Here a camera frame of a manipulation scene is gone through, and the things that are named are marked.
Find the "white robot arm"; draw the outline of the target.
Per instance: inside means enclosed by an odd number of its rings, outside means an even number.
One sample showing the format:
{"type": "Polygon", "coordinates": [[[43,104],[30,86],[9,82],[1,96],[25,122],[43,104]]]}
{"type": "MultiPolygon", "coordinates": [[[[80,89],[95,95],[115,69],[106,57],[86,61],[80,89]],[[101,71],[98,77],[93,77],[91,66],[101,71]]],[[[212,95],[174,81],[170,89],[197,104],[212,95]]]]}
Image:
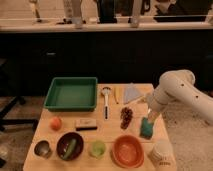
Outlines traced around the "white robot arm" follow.
{"type": "Polygon", "coordinates": [[[160,76],[159,85],[146,95],[150,112],[148,122],[154,123],[168,103],[177,99],[196,110],[213,125],[213,98],[194,87],[195,76],[190,70],[167,71],[160,76]]]}

